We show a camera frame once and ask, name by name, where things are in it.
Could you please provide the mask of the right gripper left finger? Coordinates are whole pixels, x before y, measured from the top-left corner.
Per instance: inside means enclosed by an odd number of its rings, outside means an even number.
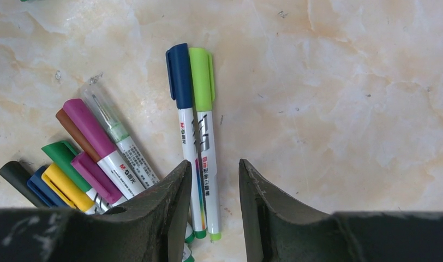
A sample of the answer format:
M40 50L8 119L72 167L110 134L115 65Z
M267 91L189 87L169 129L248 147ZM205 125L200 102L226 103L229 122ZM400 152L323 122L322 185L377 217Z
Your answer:
M71 208L0 209L0 261L181 261L191 164L102 215Z

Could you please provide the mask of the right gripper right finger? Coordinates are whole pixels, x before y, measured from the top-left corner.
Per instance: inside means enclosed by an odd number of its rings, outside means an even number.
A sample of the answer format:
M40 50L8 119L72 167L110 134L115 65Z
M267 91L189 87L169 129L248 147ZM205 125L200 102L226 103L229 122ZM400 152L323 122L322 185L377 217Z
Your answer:
M443 212L327 214L239 162L248 261L443 261Z

